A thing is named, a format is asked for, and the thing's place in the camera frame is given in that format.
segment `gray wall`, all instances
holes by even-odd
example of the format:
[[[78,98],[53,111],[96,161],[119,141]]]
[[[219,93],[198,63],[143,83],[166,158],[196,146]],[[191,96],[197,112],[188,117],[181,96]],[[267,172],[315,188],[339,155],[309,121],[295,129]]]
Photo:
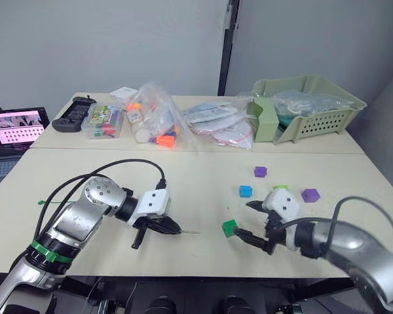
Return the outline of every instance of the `gray wall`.
[[[241,1],[227,95],[323,75],[371,103],[393,76],[393,0]]]
[[[393,186],[393,78],[354,122],[352,136]]]
[[[0,105],[139,88],[216,95],[226,0],[0,0]]]

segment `robotic arm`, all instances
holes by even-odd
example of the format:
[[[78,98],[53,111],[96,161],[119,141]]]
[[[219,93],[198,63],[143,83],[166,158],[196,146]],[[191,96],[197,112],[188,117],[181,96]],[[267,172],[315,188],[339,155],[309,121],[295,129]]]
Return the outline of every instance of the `robotic arm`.
[[[39,304],[39,309],[32,313],[44,313],[41,307],[50,293],[43,292],[59,288],[72,261],[99,228],[103,216],[115,217],[138,229],[133,249],[138,249],[148,228],[162,234],[181,233],[179,225],[166,216],[170,198],[165,188],[148,191],[139,199],[132,194],[111,179],[91,178],[80,199],[65,207],[7,275],[0,286],[0,313],[21,313],[22,308],[31,308],[33,304]]]
[[[235,234],[272,255],[277,244],[291,251],[300,250],[308,258],[325,258],[347,273],[376,313],[393,313],[393,254],[372,235],[345,222],[338,222],[331,244],[326,247],[331,220],[301,222],[285,228],[285,223],[299,218],[299,206],[286,189],[271,192],[264,202],[247,205],[267,213],[264,240],[237,228]]]

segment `game controller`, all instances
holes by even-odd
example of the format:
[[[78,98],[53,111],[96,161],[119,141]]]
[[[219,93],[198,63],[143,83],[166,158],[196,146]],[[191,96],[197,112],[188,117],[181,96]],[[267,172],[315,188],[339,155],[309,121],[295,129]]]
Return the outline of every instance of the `game controller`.
[[[87,111],[96,100],[86,97],[74,97],[73,103],[58,119],[52,121],[52,127],[59,132],[81,131],[81,122],[87,116]]]

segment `white table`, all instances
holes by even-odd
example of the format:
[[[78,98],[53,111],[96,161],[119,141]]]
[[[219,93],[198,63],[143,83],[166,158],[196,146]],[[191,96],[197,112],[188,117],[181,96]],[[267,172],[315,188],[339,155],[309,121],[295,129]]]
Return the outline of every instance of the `white table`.
[[[75,96],[90,95],[96,101],[113,103],[116,99],[109,94],[102,93],[76,93]],[[199,103],[219,99],[216,96],[173,96],[174,101],[180,109],[187,109]],[[71,105],[71,100],[63,107],[57,115],[59,118],[62,113]],[[244,149],[235,147],[219,147],[211,144],[204,144],[197,139],[197,150],[204,152],[244,152]],[[119,149],[119,150],[168,150],[168,148],[146,143],[139,144],[131,134],[127,119],[124,119],[121,136],[118,139],[87,139],[86,134],[79,133],[60,133],[52,126],[46,128],[43,134],[32,145],[33,148],[95,148],[95,149]],[[195,147],[178,146],[178,151],[193,151]],[[308,152],[308,153],[332,153],[332,154],[363,154],[363,150],[347,133],[337,135],[336,133],[310,137],[300,140],[297,144],[286,142],[279,145],[272,143],[256,143],[252,152]]]
[[[323,260],[310,260],[284,247],[273,256],[226,238],[221,224],[230,219],[262,236],[265,216],[244,206],[241,184],[252,185],[261,200],[276,184],[288,184],[308,216],[330,217],[341,198],[359,195],[381,204],[393,217],[393,188],[364,154],[288,154],[246,152],[164,152],[96,149],[30,149],[0,185],[0,272],[30,244],[44,200],[68,178],[113,160],[146,158],[162,166],[172,204],[170,216],[184,230],[200,234],[160,235],[148,231],[139,250],[130,248],[136,230],[105,218],[75,259],[70,275],[344,277]],[[267,166],[255,178],[254,166]],[[135,195],[153,189],[159,173],[148,165],[119,165],[104,172]],[[304,204],[300,192],[317,188],[321,199]],[[346,204],[341,219],[373,234],[393,251],[393,231],[370,206]]]

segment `laptop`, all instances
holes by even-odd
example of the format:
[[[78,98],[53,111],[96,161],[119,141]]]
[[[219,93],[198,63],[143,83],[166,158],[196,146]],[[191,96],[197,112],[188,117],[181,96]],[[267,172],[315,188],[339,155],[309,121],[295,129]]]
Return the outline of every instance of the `laptop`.
[[[49,123],[43,107],[0,111],[0,182]]]

